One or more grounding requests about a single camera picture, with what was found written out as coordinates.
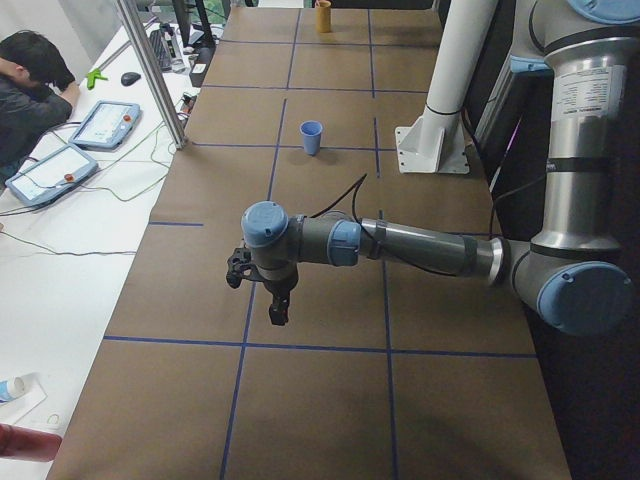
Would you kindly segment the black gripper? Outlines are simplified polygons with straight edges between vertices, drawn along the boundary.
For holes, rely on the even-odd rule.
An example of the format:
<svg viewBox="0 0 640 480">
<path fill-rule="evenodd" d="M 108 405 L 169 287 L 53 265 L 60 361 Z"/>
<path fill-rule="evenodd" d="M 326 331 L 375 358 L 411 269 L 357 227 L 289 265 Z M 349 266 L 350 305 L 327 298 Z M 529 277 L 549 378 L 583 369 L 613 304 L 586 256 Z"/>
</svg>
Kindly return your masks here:
<svg viewBox="0 0 640 480">
<path fill-rule="evenodd" d="M 285 326 L 289 322 L 288 310 L 291 291 L 297 286 L 298 279 L 298 270 L 294 269 L 282 278 L 264 281 L 265 288 L 272 295 L 272 303 L 268 310 L 272 325 Z"/>
</svg>

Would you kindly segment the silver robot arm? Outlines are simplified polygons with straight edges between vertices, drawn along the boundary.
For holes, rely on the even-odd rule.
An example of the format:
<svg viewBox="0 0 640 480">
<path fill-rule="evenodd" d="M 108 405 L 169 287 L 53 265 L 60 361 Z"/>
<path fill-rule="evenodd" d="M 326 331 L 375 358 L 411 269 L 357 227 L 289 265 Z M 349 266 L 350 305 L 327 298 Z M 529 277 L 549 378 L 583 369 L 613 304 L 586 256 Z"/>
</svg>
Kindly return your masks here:
<svg viewBox="0 0 640 480">
<path fill-rule="evenodd" d="M 635 1 L 517 3 L 512 71 L 554 75 L 544 217 L 531 241 L 476 240 L 331 210 L 292 217 L 261 201 L 242 216 L 244 243 L 228 259 L 227 283 L 262 283 L 272 296 L 270 320 L 283 325 L 299 264 L 353 266 L 367 257 L 507 284 L 567 334 L 610 330 L 633 302 L 632 281 L 615 263 L 609 205 L 612 133 L 638 50 Z"/>
</svg>

